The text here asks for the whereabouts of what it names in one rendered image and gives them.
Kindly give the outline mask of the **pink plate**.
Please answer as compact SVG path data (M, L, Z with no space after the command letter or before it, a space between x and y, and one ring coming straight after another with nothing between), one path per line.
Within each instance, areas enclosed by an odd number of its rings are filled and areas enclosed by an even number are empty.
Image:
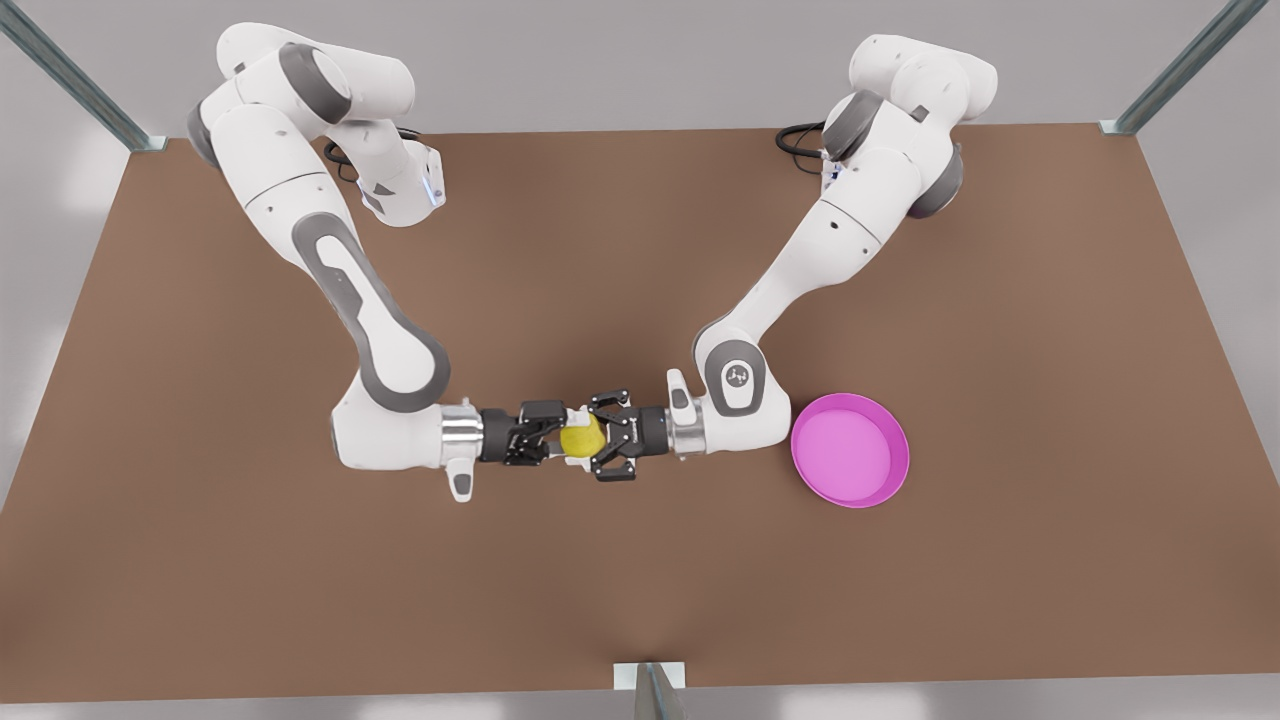
M791 429L790 452L803 482L846 509L888 501L910 468L905 429L887 407L861 395L826 395L806 405Z

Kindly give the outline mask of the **yellow-green apple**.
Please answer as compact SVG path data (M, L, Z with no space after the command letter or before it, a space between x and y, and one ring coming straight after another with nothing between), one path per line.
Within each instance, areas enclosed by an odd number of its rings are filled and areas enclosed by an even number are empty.
M585 416L585 425L564 427L559 433L561 451L566 457L589 460L608 443L607 433L595 415Z

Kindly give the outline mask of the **silver frame post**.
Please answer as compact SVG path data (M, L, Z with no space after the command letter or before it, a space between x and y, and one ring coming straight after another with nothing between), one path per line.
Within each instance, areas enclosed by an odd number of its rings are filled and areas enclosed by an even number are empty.
M1197 36L1119 117L1101 120L1105 136L1135 136L1245 28L1270 0L1228 0Z
M687 687L685 662L613 664L613 687L634 692L634 720L689 720L678 696Z
M168 137L148 135L35 23L14 0L0 0L0 31L132 152L161 152Z

